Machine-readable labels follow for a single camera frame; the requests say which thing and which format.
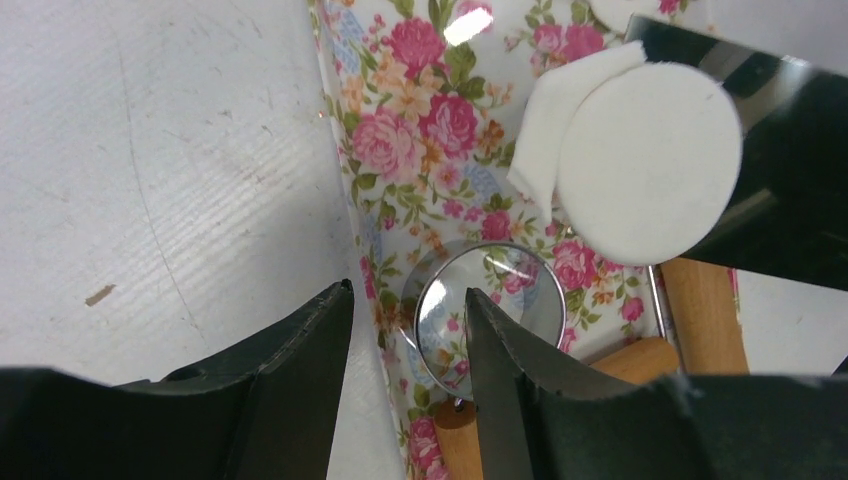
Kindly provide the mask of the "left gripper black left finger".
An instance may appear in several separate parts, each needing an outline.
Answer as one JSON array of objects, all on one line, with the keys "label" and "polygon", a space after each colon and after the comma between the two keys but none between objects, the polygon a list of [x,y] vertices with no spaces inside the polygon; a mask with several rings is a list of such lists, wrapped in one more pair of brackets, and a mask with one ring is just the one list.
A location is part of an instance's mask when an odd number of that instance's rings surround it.
[{"label": "left gripper black left finger", "polygon": [[342,280],[159,381],[1,371],[5,479],[322,479],[354,317]]}]

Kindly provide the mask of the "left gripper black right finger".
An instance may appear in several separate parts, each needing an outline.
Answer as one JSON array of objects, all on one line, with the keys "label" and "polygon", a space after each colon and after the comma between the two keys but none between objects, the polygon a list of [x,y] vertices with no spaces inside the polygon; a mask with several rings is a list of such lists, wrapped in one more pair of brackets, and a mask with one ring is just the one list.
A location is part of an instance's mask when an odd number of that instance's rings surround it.
[{"label": "left gripper black right finger", "polygon": [[466,293],[487,479],[843,479],[847,379],[673,374],[634,385]]}]

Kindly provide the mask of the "leftover dough scrap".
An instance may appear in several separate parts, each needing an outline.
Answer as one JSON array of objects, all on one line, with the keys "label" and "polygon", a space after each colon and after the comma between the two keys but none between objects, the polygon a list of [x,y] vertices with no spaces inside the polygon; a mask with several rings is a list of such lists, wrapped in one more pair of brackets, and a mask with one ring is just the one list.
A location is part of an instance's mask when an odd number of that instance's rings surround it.
[{"label": "leftover dough scrap", "polygon": [[527,101],[508,182],[552,221],[554,188],[565,133],[586,98],[606,81],[643,65],[640,40],[605,49],[542,74]]}]

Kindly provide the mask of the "white dough piece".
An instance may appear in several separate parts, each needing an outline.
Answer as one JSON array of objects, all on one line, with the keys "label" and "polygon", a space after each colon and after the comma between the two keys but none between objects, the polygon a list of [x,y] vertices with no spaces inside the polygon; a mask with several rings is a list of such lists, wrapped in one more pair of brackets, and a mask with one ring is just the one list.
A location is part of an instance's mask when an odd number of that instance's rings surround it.
[{"label": "white dough piece", "polygon": [[565,132],[556,193],[598,254],[623,265],[678,257],[717,223],[735,188],[742,127],[725,90],[679,63],[605,81]]}]

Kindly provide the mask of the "metal spatula wooden handle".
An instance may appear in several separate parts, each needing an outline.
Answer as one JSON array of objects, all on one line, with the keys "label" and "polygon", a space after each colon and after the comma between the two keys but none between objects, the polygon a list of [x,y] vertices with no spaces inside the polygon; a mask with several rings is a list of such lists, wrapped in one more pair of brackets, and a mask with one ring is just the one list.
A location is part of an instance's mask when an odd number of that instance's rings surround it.
[{"label": "metal spatula wooden handle", "polygon": [[685,257],[847,288],[847,79],[790,55],[634,15],[626,40],[692,66],[732,98],[743,129],[735,190]]}]

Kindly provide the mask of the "floral pattern tray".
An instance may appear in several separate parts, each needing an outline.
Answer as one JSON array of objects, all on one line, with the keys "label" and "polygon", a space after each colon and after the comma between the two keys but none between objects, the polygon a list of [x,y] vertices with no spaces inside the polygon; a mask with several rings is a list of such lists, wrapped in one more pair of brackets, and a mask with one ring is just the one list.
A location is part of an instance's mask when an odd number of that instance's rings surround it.
[{"label": "floral pattern tray", "polygon": [[433,422],[444,392],[403,292],[424,255],[453,240],[538,252],[565,290],[568,353],[657,332],[645,270],[544,222],[506,179],[535,79],[623,34],[590,1],[312,1],[309,13],[403,477],[444,479]]}]

